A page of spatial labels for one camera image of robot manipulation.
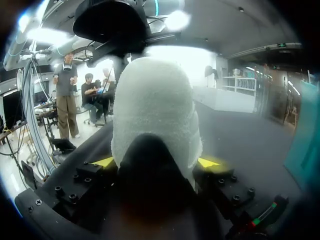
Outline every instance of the green light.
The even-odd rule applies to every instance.
[[[259,218],[256,218],[252,221],[254,223],[254,225],[258,225],[260,223]]]
[[[285,43],[279,43],[278,48],[286,48],[287,45]]]

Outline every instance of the gray floor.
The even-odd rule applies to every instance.
[[[270,197],[289,197],[288,210],[301,196],[301,190],[283,163],[293,140],[284,126],[251,113],[214,111],[196,102],[202,155],[228,161],[247,186]],[[280,224],[285,215],[277,222]],[[227,229],[229,224],[222,224]]]

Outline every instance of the ceiling light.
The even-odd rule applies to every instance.
[[[57,47],[70,40],[68,33],[50,28],[36,28],[27,33],[28,39],[36,40],[44,44],[52,44]]]
[[[36,10],[35,15],[39,20],[42,20],[42,18],[44,17],[49,1],[50,0],[43,0]]]
[[[190,16],[181,10],[174,11],[164,21],[164,24],[171,31],[184,29],[190,23]]]
[[[30,20],[30,18],[29,18],[27,15],[25,15],[25,14],[23,14],[23,15],[20,17],[20,19],[19,19],[19,21],[18,21],[18,25],[19,25],[19,29],[20,29],[20,31],[21,31],[22,33],[26,30],[26,27],[27,27],[27,25],[28,25],[28,23],[29,23],[29,20]]]
[[[298,95],[300,95],[300,92],[298,92],[298,90],[295,87],[293,87],[293,89],[296,91]]]

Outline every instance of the white counter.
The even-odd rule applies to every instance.
[[[194,86],[193,99],[216,111],[253,113],[256,98],[234,91]]]

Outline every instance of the gray t-shirt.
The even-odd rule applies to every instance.
[[[72,96],[74,93],[74,86],[70,84],[70,78],[78,77],[77,66],[72,64],[71,70],[64,70],[63,63],[60,63],[54,70],[53,76],[58,75],[58,82],[56,83],[56,96]]]

